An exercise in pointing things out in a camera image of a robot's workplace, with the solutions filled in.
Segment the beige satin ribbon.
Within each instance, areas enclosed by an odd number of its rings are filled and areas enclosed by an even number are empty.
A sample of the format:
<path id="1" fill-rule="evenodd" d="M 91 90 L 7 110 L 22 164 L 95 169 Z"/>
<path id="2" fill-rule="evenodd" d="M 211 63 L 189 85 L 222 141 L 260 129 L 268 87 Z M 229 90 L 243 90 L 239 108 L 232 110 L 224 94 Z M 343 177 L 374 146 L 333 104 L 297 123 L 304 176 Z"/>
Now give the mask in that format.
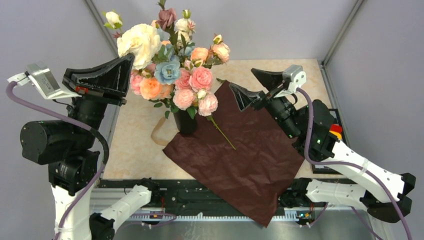
<path id="1" fill-rule="evenodd" d="M 171 141 L 167 129 L 164 125 L 168 122 L 165 117 L 161 117 L 151 131 L 150 138 L 158 146 L 166 147 Z"/>

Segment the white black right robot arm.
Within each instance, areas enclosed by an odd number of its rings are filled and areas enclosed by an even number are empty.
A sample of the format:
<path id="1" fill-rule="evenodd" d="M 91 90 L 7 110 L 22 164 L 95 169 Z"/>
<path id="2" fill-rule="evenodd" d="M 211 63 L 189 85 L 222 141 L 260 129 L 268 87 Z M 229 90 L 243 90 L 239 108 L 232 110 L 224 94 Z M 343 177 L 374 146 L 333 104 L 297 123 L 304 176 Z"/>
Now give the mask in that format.
<path id="1" fill-rule="evenodd" d="M 291 65 L 281 72 L 252 68 L 251 73 L 265 91 L 250 91 L 231 83 L 239 109 L 267 110 L 309 163 L 333 169 L 351 180 L 347 184 L 302 179 L 293 192 L 297 205 L 325 202 L 364 210 L 387 223 L 406 221 L 412 208 L 408 194 L 415 187 L 416 177 L 376 165 L 332 133 L 335 118 L 329 108 L 302 89 L 307 81 L 302 66 Z"/>

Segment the brown small rose stem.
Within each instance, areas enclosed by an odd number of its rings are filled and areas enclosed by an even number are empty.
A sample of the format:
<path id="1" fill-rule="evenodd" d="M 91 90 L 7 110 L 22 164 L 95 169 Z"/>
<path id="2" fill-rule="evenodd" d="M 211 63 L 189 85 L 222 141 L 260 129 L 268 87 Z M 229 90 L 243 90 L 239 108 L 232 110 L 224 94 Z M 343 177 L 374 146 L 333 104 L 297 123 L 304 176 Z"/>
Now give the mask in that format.
<path id="1" fill-rule="evenodd" d="M 216 123 L 213 115 L 209 115 L 206 117 L 206 119 L 210 122 L 212 122 L 213 126 L 220 132 L 220 134 L 225 138 L 225 140 L 229 143 L 229 145 L 236 150 L 236 147 L 233 145 L 233 143 L 230 141 L 230 139 L 226 136 L 226 134 L 221 130 L 221 128 Z"/>

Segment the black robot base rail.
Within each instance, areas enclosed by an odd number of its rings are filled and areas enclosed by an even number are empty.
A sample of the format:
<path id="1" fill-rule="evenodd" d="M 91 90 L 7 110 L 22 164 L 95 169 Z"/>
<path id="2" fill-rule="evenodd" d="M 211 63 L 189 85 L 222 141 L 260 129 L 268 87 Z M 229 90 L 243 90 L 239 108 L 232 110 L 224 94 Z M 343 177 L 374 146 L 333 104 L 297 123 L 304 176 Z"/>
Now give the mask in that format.
<path id="1" fill-rule="evenodd" d="M 196 180 L 101 179 L 91 197 L 97 206 L 109 206 L 129 194 L 138 184 L 152 191 L 150 202 L 140 211 L 156 211 L 176 216 L 245 216 Z"/>

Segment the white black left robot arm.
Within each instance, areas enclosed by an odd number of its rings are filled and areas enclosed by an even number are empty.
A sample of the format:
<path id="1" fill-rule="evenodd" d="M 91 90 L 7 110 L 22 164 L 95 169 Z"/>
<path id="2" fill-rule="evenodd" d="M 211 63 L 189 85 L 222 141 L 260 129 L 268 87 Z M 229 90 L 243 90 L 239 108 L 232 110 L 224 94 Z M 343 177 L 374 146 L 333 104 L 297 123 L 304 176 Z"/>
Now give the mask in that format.
<path id="1" fill-rule="evenodd" d="M 126 103 L 134 59 L 128 54 L 92 68 L 68 68 L 61 83 L 43 63 L 33 63 L 7 89 L 16 103 L 52 117 L 26 123 L 20 132 L 20 144 L 25 159 L 48 167 L 56 240 L 111 240 L 137 210 L 160 202 L 159 191 L 143 179 L 110 207 L 94 213 L 90 210 L 92 190 L 110 155 L 109 144 L 99 128 L 108 105 Z M 13 95 L 14 87 L 26 83 L 34 85 L 46 100 L 71 99 L 67 114 Z"/>

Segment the black cylindrical vase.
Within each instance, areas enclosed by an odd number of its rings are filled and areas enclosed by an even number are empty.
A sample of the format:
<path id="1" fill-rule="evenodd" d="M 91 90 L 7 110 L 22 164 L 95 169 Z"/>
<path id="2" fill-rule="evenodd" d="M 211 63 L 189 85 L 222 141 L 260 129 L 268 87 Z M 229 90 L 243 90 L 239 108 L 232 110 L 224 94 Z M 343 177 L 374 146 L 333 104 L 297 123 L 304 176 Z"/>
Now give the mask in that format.
<path id="1" fill-rule="evenodd" d="M 190 135 L 198 128 L 198 123 L 194 118 L 191 118 L 186 110 L 179 110 L 173 113 L 176 127 L 180 134 Z"/>

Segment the colourful artificial flower bunch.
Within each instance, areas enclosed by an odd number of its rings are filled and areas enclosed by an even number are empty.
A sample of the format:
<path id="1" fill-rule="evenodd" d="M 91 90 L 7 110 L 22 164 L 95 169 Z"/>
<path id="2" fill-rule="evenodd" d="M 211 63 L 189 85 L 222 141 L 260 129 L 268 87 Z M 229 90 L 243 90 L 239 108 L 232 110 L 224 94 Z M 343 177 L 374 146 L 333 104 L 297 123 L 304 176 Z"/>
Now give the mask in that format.
<path id="1" fill-rule="evenodd" d="M 166 115 L 183 112 L 190 119 L 198 115 L 210 121 L 218 108 L 211 69 L 226 64 L 231 50 L 220 34 L 209 47 L 196 46 L 191 11 L 185 9 L 178 17 L 164 0 L 158 5 L 157 19 L 128 30 L 123 30 L 123 19 L 115 10 L 103 12 L 104 26 L 114 31 L 118 55 L 134 56 L 130 89 L 155 107 L 166 107 Z"/>

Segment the red paper bouquet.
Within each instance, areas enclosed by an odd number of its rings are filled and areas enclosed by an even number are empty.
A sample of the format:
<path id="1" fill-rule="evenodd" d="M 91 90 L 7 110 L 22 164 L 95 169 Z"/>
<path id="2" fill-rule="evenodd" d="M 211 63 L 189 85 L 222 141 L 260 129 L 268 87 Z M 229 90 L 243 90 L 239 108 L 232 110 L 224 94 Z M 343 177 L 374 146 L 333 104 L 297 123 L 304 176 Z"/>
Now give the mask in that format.
<path id="1" fill-rule="evenodd" d="M 211 121 L 197 116 L 196 131 L 177 134 L 163 152 L 236 210 L 267 227 L 278 197 L 305 159 L 265 109 L 240 111 L 228 82 L 215 95 L 218 108 L 213 118 L 236 150 Z"/>

